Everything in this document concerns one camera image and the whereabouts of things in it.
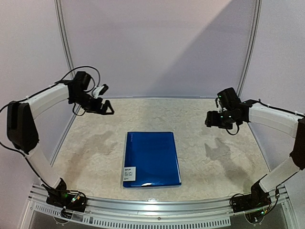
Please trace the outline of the blue file folder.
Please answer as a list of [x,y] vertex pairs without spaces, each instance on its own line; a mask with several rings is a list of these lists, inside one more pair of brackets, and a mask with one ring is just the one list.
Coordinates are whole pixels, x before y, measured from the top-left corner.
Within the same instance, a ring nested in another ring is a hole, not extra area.
[[128,132],[124,188],[179,187],[182,184],[173,132]]

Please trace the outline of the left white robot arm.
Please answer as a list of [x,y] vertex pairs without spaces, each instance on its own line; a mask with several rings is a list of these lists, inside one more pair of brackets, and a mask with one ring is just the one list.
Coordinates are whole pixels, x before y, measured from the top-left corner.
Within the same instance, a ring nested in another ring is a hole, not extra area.
[[33,95],[5,105],[7,138],[14,146],[12,151],[25,158],[47,190],[55,190],[52,199],[60,207],[67,207],[71,197],[64,191],[66,187],[60,187],[64,181],[53,170],[39,145],[35,119],[65,100],[72,105],[78,104],[86,113],[113,115],[110,101],[102,99],[102,95],[109,89],[108,85],[97,85],[89,90],[91,80],[88,73],[78,71],[71,80],[61,79]]

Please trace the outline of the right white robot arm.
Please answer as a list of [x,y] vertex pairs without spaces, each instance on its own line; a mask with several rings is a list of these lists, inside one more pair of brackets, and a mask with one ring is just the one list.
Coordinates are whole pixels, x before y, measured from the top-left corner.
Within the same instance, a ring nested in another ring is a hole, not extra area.
[[265,195],[276,186],[286,182],[305,168],[305,115],[263,103],[260,99],[241,101],[234,88],[220,91],[215,99],[216,110],[207,112],[205,125],[224,129],[234,136],[234,126],[240,128],[247,123],[250,127],[269,129],[262,137],[255,134],[259,146],[271,141],[276,149],[284,147],[289,151],[286,159],[274,167],[253,186],[254,192],[246,198],[250,208],[264,202]]

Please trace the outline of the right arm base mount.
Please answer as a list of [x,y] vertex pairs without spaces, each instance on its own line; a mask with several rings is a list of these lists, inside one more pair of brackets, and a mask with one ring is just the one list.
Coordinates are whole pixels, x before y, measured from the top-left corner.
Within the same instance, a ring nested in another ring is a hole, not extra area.
[[247,211],[255,208],[260,208],[264,206],[268,206],[266,210],[263,210],[261,215],[266,215],[268,212],[273,210],[276,206],[280,193],[278,187],[275,189],[275,199],[276,202],[273,206],[271,206],[271,198],[268,192],[264,192],[260,186],[252,186],[251,193],[244,195],[244,194],[235,194],[229,200],[229,205],[233,209],[233,212],[241,212]]

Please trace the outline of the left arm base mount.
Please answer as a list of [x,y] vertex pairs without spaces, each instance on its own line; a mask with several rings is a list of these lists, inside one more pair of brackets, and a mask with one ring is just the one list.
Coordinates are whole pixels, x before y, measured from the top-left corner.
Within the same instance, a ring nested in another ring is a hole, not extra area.
[[59,190],[45,188],[48,192],[46,203],[59,208],[84,213],[88,198],[83,192],[76,190]]

